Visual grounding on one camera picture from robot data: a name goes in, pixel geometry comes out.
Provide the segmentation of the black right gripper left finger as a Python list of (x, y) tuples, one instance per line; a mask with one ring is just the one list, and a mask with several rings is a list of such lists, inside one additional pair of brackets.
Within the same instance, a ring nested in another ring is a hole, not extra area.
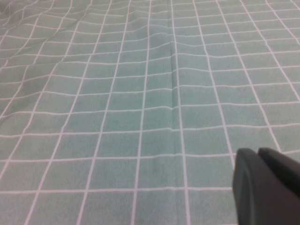
[(289, 190), (252, 149), (238, 149), (232, 190), (239, 225), (298, 225), (300, 195)]

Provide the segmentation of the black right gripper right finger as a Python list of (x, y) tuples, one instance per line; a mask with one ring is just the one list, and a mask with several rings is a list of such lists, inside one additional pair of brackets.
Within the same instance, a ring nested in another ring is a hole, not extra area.
[(300, 194), (299, 162), (271, 148), (260, 148), (258, 155), (289, 190)]

